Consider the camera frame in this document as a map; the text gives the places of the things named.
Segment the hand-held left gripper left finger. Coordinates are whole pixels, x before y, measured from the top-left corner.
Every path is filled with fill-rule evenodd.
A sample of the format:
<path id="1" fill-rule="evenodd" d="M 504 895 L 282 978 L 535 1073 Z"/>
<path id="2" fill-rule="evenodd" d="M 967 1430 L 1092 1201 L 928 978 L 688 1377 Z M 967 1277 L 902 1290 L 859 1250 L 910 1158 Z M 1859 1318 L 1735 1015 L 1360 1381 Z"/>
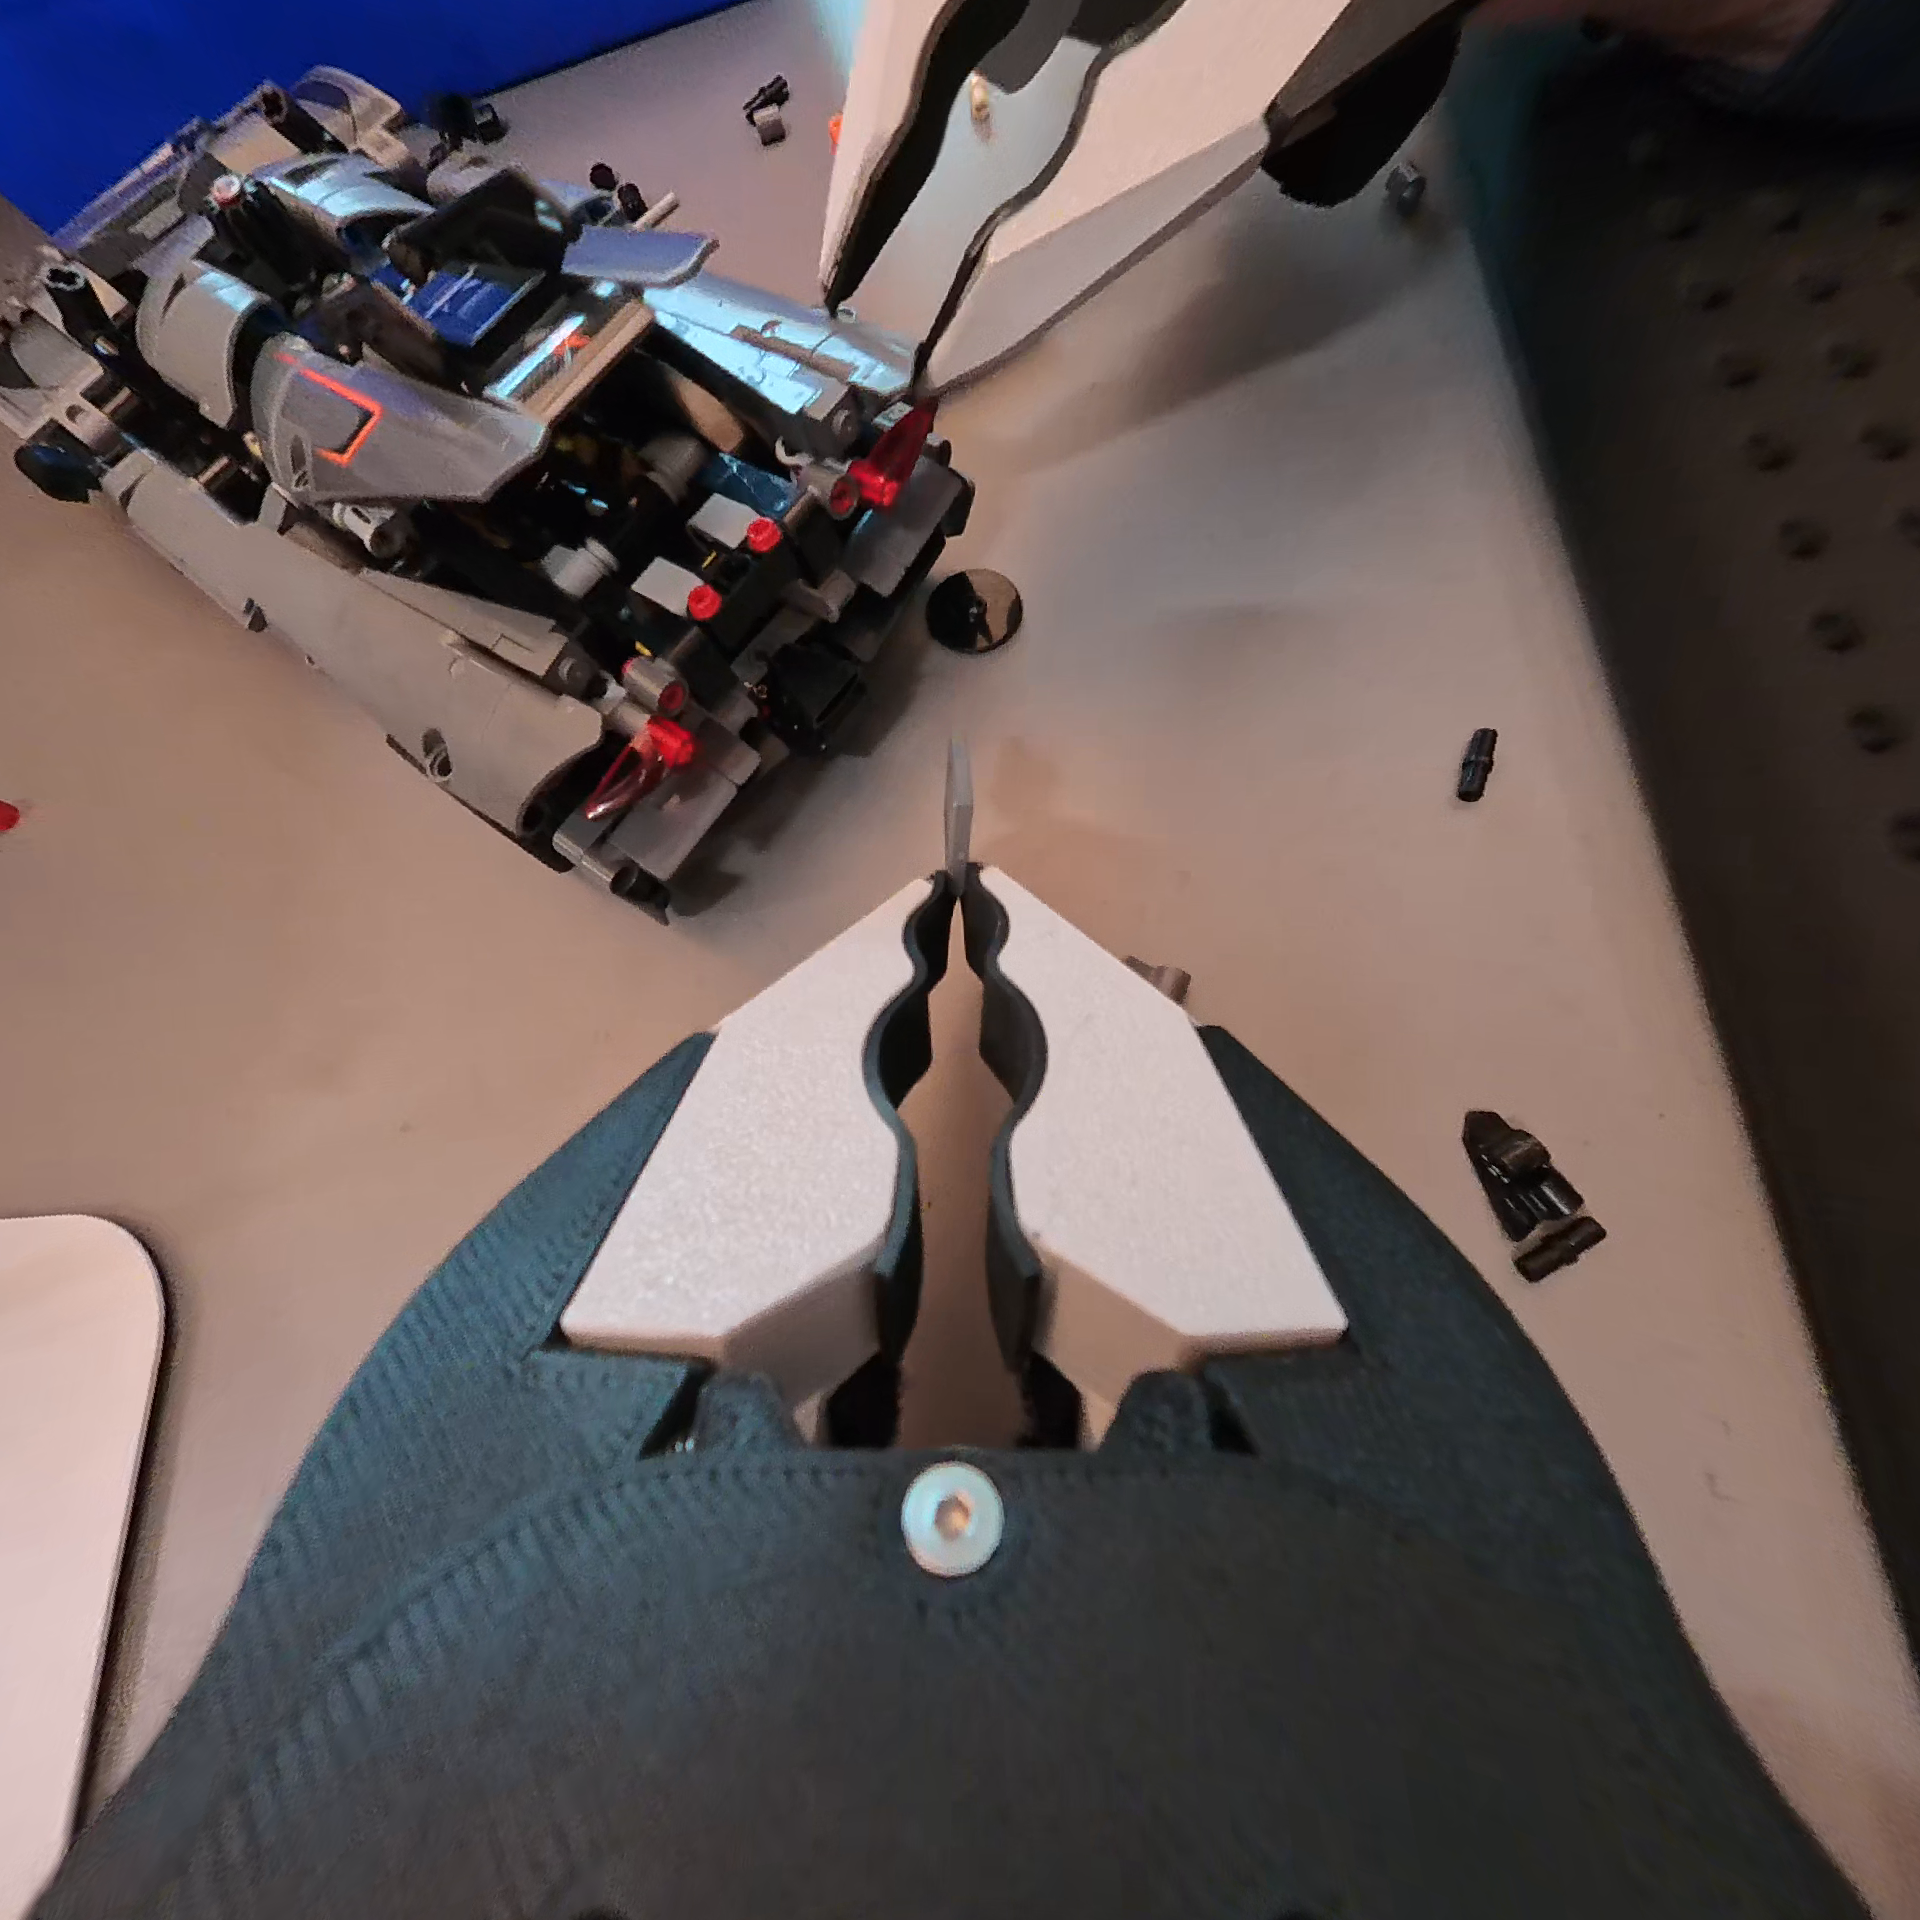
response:
<path id="1" fill-rule="evenodd" d="M 893 1445 L 924 1285 L 919 1149 L 943 874 L 724 1017 L 559 1314 L 584 1354 L 766 1378 L 827 1445 Z"/>

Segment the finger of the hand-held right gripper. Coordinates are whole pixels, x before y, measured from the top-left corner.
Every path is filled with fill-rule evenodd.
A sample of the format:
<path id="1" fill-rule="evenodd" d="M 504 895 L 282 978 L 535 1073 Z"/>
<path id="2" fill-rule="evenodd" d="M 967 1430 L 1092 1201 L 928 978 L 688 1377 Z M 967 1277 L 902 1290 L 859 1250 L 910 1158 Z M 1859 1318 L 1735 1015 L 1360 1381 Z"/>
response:
<path id="1" fill-rule="evenodd" d="M 827 306 L 858 292 L 916 203 L 939 158 L 949 113 L 990 50 L 990 2 L 867 5 L 822 223 Z"/>
<path id="2" fill-rule="evenodd" d="M 1180 5 L 1094 59 L 1062 151 L 994 213 L 928 337 L 919 389 L 947 395 L 1036 340 L 1262 167 L 1342 70 L 1340 2 Z"/>

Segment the white desk stand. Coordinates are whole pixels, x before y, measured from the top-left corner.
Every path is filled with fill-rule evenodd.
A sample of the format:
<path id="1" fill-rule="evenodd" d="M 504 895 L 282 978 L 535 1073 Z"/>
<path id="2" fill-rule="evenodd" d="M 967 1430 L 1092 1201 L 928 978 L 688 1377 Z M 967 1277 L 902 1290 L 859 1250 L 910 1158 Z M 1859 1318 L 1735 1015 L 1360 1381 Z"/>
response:
<path id="1" fill-rule="evenodd" d="M 2 1220 L 2 1916 L 76 1830 L 165 1338 L 101 1217 Z"/>

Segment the person's right forearm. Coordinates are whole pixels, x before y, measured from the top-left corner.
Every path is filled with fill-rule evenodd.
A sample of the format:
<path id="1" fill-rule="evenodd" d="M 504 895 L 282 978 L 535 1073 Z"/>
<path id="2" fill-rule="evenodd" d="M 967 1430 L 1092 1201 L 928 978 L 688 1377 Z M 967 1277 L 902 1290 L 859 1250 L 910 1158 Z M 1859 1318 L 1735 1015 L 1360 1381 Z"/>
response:
<path id="1" fill-rule="evenodd" d="M 1831 87 L 1843 106 L 1915 94 L 1915 2 L 1493 2 L 1493 27 L 1591 18 L 1741 79 Z"/>

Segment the grey lego car model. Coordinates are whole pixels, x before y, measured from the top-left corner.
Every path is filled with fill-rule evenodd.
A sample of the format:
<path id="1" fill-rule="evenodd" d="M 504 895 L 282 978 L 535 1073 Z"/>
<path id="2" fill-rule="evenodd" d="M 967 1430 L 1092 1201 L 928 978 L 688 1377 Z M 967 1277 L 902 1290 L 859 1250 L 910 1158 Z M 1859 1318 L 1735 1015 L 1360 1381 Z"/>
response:
<path id="1" fill-rule="evenodd" d="M 971 517 L 911 350 L 338 67 L 4 279 L 4 427 L 398 756 L 656 922 Z"/>

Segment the black angled lego connector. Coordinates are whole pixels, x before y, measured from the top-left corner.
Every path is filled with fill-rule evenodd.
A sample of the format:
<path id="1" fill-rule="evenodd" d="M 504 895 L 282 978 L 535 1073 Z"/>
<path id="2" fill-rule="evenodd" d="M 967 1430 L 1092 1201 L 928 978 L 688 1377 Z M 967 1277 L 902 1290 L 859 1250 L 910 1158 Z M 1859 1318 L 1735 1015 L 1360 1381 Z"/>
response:
<path id="1" fill-rule="evenodd" d="M 1587 1206 L 1580 1191 L 1552 1164 L 1544 1142 L 1498 1110 L 1467 1110 L 1461 1142 L 1508 1241 L 1555 1230 Z"/>

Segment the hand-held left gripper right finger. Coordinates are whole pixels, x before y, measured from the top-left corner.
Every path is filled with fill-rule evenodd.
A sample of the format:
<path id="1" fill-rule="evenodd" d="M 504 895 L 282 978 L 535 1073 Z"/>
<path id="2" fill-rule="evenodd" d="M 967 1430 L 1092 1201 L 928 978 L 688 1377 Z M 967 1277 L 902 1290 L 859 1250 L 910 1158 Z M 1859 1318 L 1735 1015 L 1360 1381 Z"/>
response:
<path id="1" fill-rule="evenodd" d="M 1323 1266 L 1200 1027 L 1005 870 L 970 866 L 998 1351 L 1052 1445 L 1094 1445 L 1143 1377 L 1326 1349 Z"/>

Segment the blue plastic bin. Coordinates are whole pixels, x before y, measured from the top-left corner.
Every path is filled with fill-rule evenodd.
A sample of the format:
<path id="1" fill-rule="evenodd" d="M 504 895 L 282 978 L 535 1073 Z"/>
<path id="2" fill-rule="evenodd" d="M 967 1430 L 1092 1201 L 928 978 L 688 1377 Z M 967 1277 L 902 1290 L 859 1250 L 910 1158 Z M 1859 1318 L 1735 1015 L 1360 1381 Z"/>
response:
<path id="1" fill-rule="evenodd" d="M 195 116 L 336 65 L 406 107 L 490 95 L 717 2 L 4 2 L 2 189 L 40 228 Z"/>

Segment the dark round lego disc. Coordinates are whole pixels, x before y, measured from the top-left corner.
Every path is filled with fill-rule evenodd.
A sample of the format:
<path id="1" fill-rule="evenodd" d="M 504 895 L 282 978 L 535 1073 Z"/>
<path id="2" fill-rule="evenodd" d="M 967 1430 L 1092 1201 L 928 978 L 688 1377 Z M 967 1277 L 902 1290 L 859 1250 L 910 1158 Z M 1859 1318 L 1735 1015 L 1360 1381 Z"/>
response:
<path id="1" fill-rule="evenodd" d="M 1024 598 L 1007 577 L 970 566 L 928 589 L 924 617 L 931 641 L 949 654 L 984 657 L 1020 635 Z"/>

